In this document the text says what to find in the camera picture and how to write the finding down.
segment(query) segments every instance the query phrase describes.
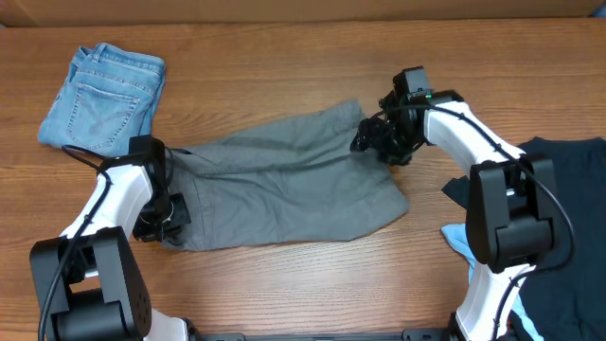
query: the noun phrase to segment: gray cloth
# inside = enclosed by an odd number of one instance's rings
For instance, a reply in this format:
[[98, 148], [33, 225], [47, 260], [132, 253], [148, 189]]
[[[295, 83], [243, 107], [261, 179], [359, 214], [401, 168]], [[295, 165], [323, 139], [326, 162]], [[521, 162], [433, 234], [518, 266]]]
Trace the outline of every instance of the gray cloth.
[[356, 100], [176, 150], [171, 192], [191, 224], [168, 248], [204, 251], [271, 242], [349, 241], [408, 210], [374, 151], [351, 153]]

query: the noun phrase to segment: black base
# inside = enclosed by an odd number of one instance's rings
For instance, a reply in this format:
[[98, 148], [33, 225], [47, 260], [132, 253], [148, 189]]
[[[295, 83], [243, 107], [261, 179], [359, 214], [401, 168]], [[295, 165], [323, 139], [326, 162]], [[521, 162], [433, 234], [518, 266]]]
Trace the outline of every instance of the black base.
[[202, 341], [402, 341], [402, 334], [392, 333], [340, 333], [340, 334], [303, 334], [303, 335], [266, 335], [244, 336], [241, 333], [202, 335]]

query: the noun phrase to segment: denim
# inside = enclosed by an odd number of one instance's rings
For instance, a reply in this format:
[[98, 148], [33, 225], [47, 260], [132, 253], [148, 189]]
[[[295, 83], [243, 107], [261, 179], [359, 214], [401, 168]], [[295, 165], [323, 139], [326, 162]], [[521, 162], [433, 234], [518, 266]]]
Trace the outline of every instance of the denim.
[[38, 140], [105, 156], [128, 153], [132, 136], [152, 132], [165, 83], [164, 61], [105, 43], [81, 46], [40, 127]]

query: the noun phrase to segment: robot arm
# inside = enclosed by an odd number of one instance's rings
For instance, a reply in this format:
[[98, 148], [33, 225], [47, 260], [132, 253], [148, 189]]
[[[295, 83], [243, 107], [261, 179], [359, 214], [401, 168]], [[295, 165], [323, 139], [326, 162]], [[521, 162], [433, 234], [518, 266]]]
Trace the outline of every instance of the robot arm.
[[[353, 151], [373, 148], [383, 162], [406, 165], [422, 144], [437, 145], [470, 178], [466, 234], [477, 261], [463, 304], [451, 315], [446, 333], [458, 340], [491, 340], [511, 279], [532, 271], [557, 246], [561, 224], [536, 184], [525, 181], [504, 153], [519, 159], [555, 193], [553, 165], [542, 155], [525, 155], [496, 135], [456, 92], [434, 93], [422, 67], [394, 77], [394, 90], [380, 106], [382, 112], [360, 123]], [[526, 205], [509, 207], [508, 197], [514, 195], [525, 197]], [[505, 301], [497, 336], [507, 332], [509, 311], [523, 283], [520, 280]]]
[[[177, 193], [169, 195], [164, 144], [150, 136], [134, 137], [129, 155], [106, 159], [101, 168], [112, 185], [78, 240], [73, 263], [57, 287], [45, 335], [48, 341], [133, 340], [196, 341], [188, 321], [152, 308], [150, 296], [128, 240], [163, 239], [188, 223], [187, 207]], [[37, 242], [30, 263], [41, 307], [60, 254], [106, 188], [98, 183], [76, 221], [57, 239]], [[99, 277], [100, 288], [73, 293], [69, 284]]]

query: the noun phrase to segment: wood grain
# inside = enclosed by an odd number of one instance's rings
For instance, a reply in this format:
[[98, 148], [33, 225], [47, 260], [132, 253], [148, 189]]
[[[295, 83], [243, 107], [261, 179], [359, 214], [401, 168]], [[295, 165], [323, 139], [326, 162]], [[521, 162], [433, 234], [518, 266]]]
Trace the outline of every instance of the wood grain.
[[[57, 236], [95, 176], [37, 141], [79, 45], [108, 42], [167, 62], [153, 132], [203, 143], [358, 98], [369, 114], [404, 67], [423, 64], [512, 143], [606, 135], [606, 22], [590, 19], [0, 30], [0, 340], [31, 340], [28, 252]], [[203, 332], [386, 332], [444, 326], [467, 264], [439, 233], [465, 213], [440, 192], [462, 174], [438, 148], [393, 169], [412, 203], [353, 242], [179, 253], [132, 243], [154, 307]]]

